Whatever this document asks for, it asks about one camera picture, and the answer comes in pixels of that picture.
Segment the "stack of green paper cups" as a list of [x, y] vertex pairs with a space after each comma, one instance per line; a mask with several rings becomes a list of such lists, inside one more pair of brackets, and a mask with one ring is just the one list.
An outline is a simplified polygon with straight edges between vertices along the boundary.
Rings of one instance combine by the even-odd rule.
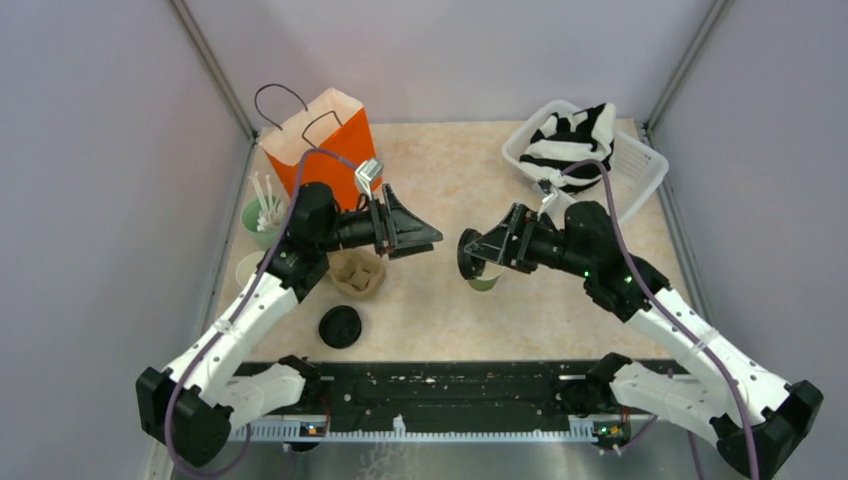
[[240, 260], [236, 266], [234, 274], [235, 280], [240, 289], [245, 288], [250, 283], [251, 277], [261, 265], [265, 254], [265, 251], [256, 251], [246, 255]]

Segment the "black cup lid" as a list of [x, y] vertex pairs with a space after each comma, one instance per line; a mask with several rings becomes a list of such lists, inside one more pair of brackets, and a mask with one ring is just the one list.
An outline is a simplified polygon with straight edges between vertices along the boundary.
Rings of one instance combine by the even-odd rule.
[[466, 247], [479, 239], [482, 233], [473, 228], [466, 228], [459, 237], [457, 245], [457, 266], [461, 277], [465, 280], [476, 280], [485, 270], [486, 261], [475, 257], [466, 251]]

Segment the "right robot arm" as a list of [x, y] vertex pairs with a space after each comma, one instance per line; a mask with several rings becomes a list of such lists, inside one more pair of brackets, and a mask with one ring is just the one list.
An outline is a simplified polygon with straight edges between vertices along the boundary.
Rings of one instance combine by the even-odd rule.
[[711, 443], [749, 479], [771, 479], [809, 434], [823, 402], [811, 382], [769, 371], [708, 324], [650, 263], [622, 245], [619, 225], [595, 201], [565, 209], [564, 224], [514, 204], [487, 232], [465, 230], [457, 261], [466, 279], [487, 265], [522, 273], [541, 266], [583, 281], [587, 296], [664, 347], [690, 375], [682, 381], [610, 353], [590, 370], [586, 397], [600, 412], [648, 412]]

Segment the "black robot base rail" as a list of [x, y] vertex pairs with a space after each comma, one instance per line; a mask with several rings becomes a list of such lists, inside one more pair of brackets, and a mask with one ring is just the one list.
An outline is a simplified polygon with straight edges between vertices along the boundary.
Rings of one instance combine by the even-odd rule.
[[565, 432], [577, 419], [634, 418], [635, 407], [601, 399], [586, 376], [592, 360], [315, 362], [305, 393], [275, 415], [317, 415], [333, 433], [387, 431], [401, 417], [412, 433]]

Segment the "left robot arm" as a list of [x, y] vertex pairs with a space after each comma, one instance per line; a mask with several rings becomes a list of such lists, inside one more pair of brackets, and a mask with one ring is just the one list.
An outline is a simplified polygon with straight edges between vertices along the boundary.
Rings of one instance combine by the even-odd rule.
[[142, 430], [193, 479], [218, 479], [234, 469], [233, 464], [207, 468], [233, 431], [282, 407], [303, 414], [319, 404], [320, 376], [296, 356], [252, 376], [236, 372], [328, 272], [330, 253], [372, 246], [377, 255], [398, 259], [431, 251], [443, 239], [397, 199], [389, 184], [374, 195], [383, 170], [378, 160], [354, 165], [335, 159], [352, 171], [364, 206], [343, 210], [330, 185], [304, 182], [308, 160], [303, 158], [280, 233], [236, 300], [182, 354], [161, 369], [146, 368], [136, 380]]

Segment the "green paper coffee cup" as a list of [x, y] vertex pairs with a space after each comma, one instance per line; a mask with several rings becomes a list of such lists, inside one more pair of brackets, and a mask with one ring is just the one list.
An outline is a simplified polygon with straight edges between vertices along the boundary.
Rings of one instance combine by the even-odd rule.
[[502, 265], [487, 262], [480, 275], [468, 280], [468, 284], [478, 292], [489, 291], [497, 284], [504, 270]]

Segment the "stack of black cup lids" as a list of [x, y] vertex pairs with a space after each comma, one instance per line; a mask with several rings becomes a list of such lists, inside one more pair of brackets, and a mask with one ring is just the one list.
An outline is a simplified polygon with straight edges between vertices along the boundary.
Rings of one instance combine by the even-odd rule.
[[359, 313], [348, 305], [339, 305], [328, 310], [318, 325], [322, 342], [333, 349], [346, 349], [355, 344], [363, 330]]

